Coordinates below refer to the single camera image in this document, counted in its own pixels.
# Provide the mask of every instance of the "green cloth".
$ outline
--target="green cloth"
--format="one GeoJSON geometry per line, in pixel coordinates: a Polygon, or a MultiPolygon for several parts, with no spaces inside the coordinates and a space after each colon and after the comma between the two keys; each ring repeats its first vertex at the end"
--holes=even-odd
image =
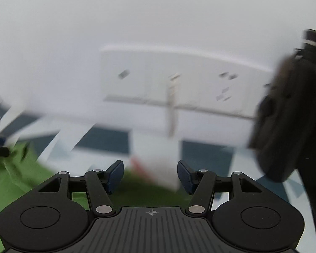
{"type": "MultiPolygon", "coordinates": [[[[17,144],[7,158],[0,157],[0,211],[53,175],[36,162],[26,144],[17,144]]],[[[0,240],[0,252],[4,247],[0,240]]]]}
{"type": "MultiPolygon", "coordinates": [[[[26,144],[17,144],[7,158],[0,157],[0,211],[23,194],[54,175],[37,163],[37,156],[26,144]]],[[[73,201],[89,210],[84,192],[74,192],[73,201]]],[[[110,199],[117,210],[122,206],[181,206],[188,205],[191,196],[183,189],[178,192],[147,183],[125,170],[124,177],[110,199]]],[[[0,252],[4,247],[0,240],[0,252]]]]}

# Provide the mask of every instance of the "blue wall stripe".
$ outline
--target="blue wall stripe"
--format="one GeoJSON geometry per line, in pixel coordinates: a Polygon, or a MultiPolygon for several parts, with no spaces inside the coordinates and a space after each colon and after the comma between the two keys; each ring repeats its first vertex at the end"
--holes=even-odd
{"type": "Polygon", "coordinates": [[[233,152],[220,145],[182,142],[182,160],[194,170],[207,169],[218,176],[227,176],[233,152]]]}
{"type": "Polygon", "coordinates": [[[8,126],[6,126],[1,132],[0,136],[8,137],[13,135],[15,132],[20,129],[30,125],[35,122],[39,117],[32,115],[20,115],[16,119],[14,119],[8,126]]]}
{"type": "Polygon", "coordinates": [[[50,134],[40,137],[27,138],[18,140],[18,142],[30,142],[33,150],[35,151],[35,154],[37,155],[37,157],[39,157],[56,135],[57,134],[50,134]]]}
{"type": "Polygon", "coordinates": [[[298,198],[304,193],[304,187],[300,183],[288,179],[287,182],[291,186],[292,190],[294,191],[295,196],[298,198]]]}
{"type": "Polygon", "coordinates": [[[75,147],[129,154],[128,133],[95,125],[82,137],[75,147]]]}

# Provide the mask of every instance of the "black gripper base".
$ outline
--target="black gripper base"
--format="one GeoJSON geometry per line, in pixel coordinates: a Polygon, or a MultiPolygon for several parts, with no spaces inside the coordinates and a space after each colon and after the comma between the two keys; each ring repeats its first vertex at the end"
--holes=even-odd
{"type": "MultiPolygon", "coordinates": [[[[9,249],[7,253],[18,253],[9,249]]],[[[111,218],[98,218],[90,231],[59,253],[243,253],[225,244],[202,218],[179,207],[124,207],[111,218]]],[[[290,249],[284,253],[294,253],[290,249]]]]}

